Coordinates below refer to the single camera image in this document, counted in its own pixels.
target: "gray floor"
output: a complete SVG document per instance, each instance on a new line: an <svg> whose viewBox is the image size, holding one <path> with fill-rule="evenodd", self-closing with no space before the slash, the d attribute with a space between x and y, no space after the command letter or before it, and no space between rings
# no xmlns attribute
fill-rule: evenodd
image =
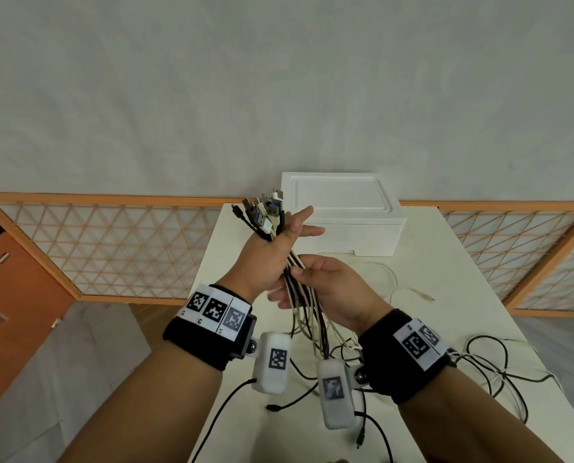
<svg viewBox="0 0 574 463"><path fill-rule="evenodd" d="M514 319L574 407L574 319Z"/></svg>
<svg viewBox="0 0 574 463"><path fill-rule="evenodd" d="M0 463L55 462L149 353L128 305L73 305L0 399Z"/></svg>

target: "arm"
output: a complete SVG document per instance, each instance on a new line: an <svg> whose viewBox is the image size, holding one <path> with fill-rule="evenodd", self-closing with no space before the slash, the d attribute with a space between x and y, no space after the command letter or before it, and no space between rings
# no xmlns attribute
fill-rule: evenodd
<svg viewBox="0 0 574 463"><path fill-rule="evenodd" d="M308 268L294 277L313 287L326 315L359 336L392 307L360 276L337 259L303 255ZM290 308L284 283L268 295ZM460 370L445 367L422 390L399 406L409 432L427 461L445 463L561 463L527 426Z"/></svg>
<svg viewBox="0 0 574 463"><path fill-rule="evenodd" d="M268 243L256 234L217 284L248 303L282 274L299 236L323 233L302 223L313 208ZM60 463L175 463L187 461L219 392L223 373L171 342L146 358L91 417Z"/></svg>

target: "white styrofoam lid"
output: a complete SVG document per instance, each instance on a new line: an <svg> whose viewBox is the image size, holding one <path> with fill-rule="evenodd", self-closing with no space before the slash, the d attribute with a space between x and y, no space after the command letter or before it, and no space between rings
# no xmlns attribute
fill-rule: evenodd
<svg viewBox="0 0 574 463"><path fill-rule="evenodd" d="M405 224L384 175L283 172L281 190L286 211L314 206L311 224Z"/></svg>

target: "orange metal frame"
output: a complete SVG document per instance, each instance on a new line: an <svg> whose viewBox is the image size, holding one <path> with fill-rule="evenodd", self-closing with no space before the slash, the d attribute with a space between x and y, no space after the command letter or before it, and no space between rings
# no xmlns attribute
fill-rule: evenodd
<svg viewBox="0 0 574 463"><path fill-rule="evenodd" d="M201 206L219 207L224 203L238 203L242 198L180 197L151 195L53 194L0 192L0 202L36 202L62 204L102 204L136 206ZM442 211L574 211L574 201L400 201L403 206L435 206ZM132 304L183 305L182 299L152 299L147 297L119 297L111 295L82 295L59 268L0 210L0 225L67 291L81 301L124 302ZM538 311L516 309L521 300L550 273L556 264L574 248L574 226L561 242L546 255L536 268L507 297L504 305L511 315L574 318L572 311Z"/></svg>

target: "wristband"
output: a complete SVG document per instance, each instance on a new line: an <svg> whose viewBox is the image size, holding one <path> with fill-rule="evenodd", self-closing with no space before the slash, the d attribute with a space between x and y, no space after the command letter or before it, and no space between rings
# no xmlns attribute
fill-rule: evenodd
<svg viewBox="0 0 574 463"><path fill-rule="evenodd" d="M245 356L257 321L251 310L224 287L199 285L165 328L163 340L222 372L231 359Z"/></svg>
<svg viewBox="0 0 574 463"><path fill-rule="evenodd" d="M405 403L445 366L456 367L448 345L419 319L394 309L359 338L370 386Z"/></svg>

